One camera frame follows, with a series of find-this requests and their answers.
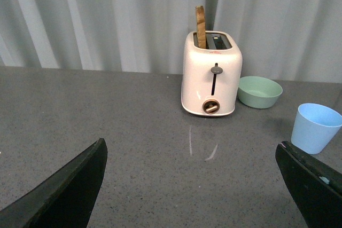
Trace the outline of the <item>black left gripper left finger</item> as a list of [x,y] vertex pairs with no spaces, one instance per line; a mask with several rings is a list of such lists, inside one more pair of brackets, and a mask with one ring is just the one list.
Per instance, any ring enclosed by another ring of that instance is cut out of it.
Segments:
[[106,162],[107,146],[100,138],[1,210],[1,227],[87,227]]

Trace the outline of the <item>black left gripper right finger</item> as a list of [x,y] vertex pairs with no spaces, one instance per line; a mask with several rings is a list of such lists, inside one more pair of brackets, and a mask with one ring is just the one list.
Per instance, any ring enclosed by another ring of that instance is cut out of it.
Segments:
[[275,159],[308,227],[341,227],[341,173],[288,141]]

